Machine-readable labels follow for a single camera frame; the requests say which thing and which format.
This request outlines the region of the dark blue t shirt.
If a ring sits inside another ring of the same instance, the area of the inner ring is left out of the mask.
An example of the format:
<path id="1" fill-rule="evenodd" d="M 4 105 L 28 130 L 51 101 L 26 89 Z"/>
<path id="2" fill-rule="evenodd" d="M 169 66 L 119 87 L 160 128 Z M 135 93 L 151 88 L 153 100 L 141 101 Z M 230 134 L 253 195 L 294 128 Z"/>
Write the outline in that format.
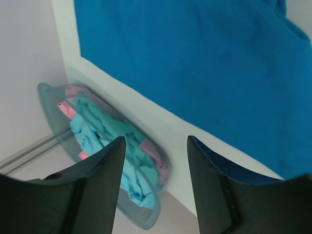
<path id="1" fill-rule="evenodd" d="M 312 171 L 312 47 L 283 0 L 77 0 L 81 56 L 285 179 Z"/>

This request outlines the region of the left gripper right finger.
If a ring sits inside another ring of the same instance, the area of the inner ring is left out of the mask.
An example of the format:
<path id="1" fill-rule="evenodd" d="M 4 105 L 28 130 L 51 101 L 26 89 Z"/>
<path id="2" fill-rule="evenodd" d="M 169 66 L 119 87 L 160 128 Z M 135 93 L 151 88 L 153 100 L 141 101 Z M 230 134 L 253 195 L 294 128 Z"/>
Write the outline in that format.
<path id="1" fill-rule="evenodd" d="M 246 169 L 194 136 L 188 162 L 202 234 L 309 234 L 312 176 L 280 180 Z"/>

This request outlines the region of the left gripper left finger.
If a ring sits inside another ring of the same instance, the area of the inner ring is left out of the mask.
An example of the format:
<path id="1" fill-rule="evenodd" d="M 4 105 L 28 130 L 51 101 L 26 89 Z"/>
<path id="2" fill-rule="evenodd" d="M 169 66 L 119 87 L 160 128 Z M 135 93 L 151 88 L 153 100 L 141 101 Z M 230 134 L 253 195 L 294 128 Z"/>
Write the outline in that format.
<path id="1" fill-rule="evenodd" d="M 125 159 L 117 137 L 87 159 L 44 179 L 0 177 L 3 234 L 110 234 Z"/>

